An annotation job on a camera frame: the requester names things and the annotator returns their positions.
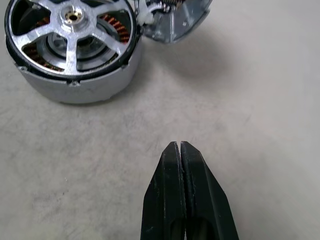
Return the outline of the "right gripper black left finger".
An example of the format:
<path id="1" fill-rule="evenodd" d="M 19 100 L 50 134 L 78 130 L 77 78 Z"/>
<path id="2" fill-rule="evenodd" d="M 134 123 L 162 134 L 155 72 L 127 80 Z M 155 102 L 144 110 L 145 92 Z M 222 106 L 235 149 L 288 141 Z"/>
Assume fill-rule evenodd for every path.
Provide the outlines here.
<path id="1" fill-rule="evenodd" d="M 184 240 L 186 201 L 177 142 L 163 150 L 143 199 L 140 240 Z"/>

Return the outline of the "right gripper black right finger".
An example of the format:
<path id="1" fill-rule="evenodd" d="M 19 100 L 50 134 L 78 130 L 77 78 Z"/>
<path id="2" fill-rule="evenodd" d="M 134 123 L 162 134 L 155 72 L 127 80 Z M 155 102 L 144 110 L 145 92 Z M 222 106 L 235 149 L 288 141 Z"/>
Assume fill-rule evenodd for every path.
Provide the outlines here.
<path id="1" fill-rule="evenodd" d="M 186 201 L 186 240 L 240 240 L 228 198 L 201 152 L 180 144 Z"/>

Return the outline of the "round circuit board disc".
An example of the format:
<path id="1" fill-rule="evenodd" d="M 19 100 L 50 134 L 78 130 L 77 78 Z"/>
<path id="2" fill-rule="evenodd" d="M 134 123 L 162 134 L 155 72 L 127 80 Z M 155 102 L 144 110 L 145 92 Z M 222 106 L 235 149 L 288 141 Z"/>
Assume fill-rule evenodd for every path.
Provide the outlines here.
<path id="1" fill-rule="evenodd" d="M 153 21 L 143 24 L 143 35 L 163 44 L 176 43 L 204 21 L 212 1 L 150 0 L 147 10 Z"/>

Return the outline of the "silver black pulley wheel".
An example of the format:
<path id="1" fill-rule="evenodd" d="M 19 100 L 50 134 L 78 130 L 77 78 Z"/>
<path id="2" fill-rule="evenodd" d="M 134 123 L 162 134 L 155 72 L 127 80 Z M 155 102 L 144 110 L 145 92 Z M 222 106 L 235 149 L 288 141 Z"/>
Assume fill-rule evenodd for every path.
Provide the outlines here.
<path id="1" fill-rule="evenodd" d="M 4 30 L 19 67 L 67 83 L 127 65 L 139 39 L 128 0 L 9 0 Z"/>

